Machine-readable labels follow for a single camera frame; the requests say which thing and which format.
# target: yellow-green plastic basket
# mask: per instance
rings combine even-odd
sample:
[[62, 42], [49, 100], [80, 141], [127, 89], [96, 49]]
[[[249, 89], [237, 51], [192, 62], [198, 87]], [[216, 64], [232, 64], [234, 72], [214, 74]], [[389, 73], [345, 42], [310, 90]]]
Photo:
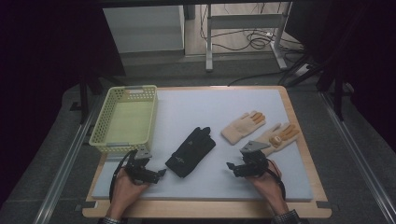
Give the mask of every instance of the yellow-green plastic basket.
[[90, 145], [105, 153], [150, 150], [157, 103], [157, 87], [153, 85], [110, 88]]

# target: white metal stand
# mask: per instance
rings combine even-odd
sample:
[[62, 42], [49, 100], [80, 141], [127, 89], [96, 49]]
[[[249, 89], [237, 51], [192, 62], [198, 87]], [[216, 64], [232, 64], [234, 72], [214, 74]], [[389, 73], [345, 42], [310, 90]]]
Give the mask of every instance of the white metal stand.
[[212, 16], [211, 5], [207, 5], [206, 72], [213, 71], [212, 30], [247, 28], [277, 28], [275, 40], [270, 46], [279, 68], [285, 70], [287, 66], [280, 53], [279, 41], [285, 29], [290, 6], [291, 2], [286, 2], [281, 14]]

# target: glove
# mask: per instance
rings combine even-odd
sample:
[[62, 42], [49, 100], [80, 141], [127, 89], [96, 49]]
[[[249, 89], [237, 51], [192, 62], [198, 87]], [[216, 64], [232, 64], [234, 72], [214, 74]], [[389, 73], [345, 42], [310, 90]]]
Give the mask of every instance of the glove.
[[209, 127], [203, 128], [202, 130], [199, 127], [195, 128], [180, 147], [172, 154], [165, 165], [179, 177], [186, 177], [216, 145], [209, 134]]
[[235, 145], [243, 137], [253, 133], [264, 124], [265, 116], [253, 110], [250, 114], [245, 113], [241, 118], [234, 120], [221, 131], [221, 134], [231, 145]]
[[296, 130], [293, 124], [285, 123], [280, 126], [280, 123], [277, 123], [254, 141], [270, 145], [270, 147], [262, 149], [262, 153], [268, 157], [273, 152], [280, 151], [295, 141], [299, 132], [300, 131]]

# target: tan glove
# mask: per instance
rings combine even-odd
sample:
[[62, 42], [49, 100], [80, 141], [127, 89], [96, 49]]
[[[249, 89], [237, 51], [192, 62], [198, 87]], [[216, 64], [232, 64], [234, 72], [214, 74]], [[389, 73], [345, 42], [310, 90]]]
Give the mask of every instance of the tan glove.
[[274, 127], [265, 131], [254, 141], [270, 145], [270, 147], [262, 149], [262, 153], [268, 157], [273, 152], [280, 151], [290, 143], [294, 142], [297, 139], [297, 134], [299, 132], [300, 131], [296, 130], [295, 125], [293, 124], [289, 124], [287, 122], [280, 126], [280, 123], [277, 123]]
[[245, 113], [239, 119], [234, 120], [221, 131], [221, 134], [231, 145], [235, 145], [243, 137], [253, 133], [264, 124], [265, 116], [253, 110], [250, 114]]

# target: black glove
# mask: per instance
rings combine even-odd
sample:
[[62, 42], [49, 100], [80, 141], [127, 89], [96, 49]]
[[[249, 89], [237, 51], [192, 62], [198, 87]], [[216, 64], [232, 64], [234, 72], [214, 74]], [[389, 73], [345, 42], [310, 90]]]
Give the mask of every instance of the black glove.
[[180, 177], [191, 173], [204, 156], [216, 145], [209, 136], [210, 128], [195, 128], [165, 163]]

